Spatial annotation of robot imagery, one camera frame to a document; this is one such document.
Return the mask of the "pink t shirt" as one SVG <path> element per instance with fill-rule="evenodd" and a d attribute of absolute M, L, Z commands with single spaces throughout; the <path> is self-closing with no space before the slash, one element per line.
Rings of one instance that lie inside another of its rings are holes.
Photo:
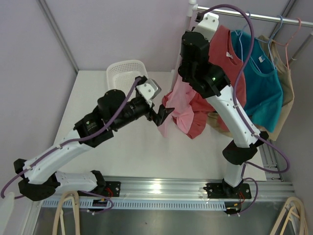
<path fill-rule="evenodd" d="M 174 108 L 174 111 L 166 118 L 164 123 L 158 127 L 163 137 L 167 137 L 169 124 L 176 121 L 176 125 L 183 133 L 187 134 L 191 128 L 194 112 L 190 105 L 196 92 L 192 87 L 177 77 L 173 90 L 163 97 L 162 103 L 166 108 Z"/>

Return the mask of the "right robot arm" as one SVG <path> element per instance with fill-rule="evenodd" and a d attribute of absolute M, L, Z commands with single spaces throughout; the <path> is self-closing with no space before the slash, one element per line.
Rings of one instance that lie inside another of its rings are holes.
<path fill-rule="evenodd" d="M 181 38 L 182 57 L 178 73 L 184 82 L 213 106 L 232 134 L 233 140 L 222 151 L 227 173 L 222 180 L 223 194 L 234 198 L 243 183 L 244 163 L 252 159 L 258 147 L 268 139 L 240 106 L 223 69 L 210 63 L 209 41 L 199 32 L 186 31 Z"/>

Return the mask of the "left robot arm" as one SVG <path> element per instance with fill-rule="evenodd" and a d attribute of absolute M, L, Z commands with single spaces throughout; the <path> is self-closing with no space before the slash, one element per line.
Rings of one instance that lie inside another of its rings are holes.
<path fill-rule="evenodd" d="M 156 126 L 162 125 L 174 109 L 160 105 L 159 111 L 155 112 L 152 99 L 152 96 L 140 91 L 136 91 L 133 99 L 121 90 L 106 92 L 98 99 L 93 111 L 78 121 L 60 143 L 31 160 L 14 161 L 15 172 L 22 178 L 18 183 L 21 195 L 32 201 L 41 201 L 67 191 L 101 196 L 107 183 L 100 171 L 64 173 L 59 169 L 113 138 L 114 132 L 142 116 Z"/>

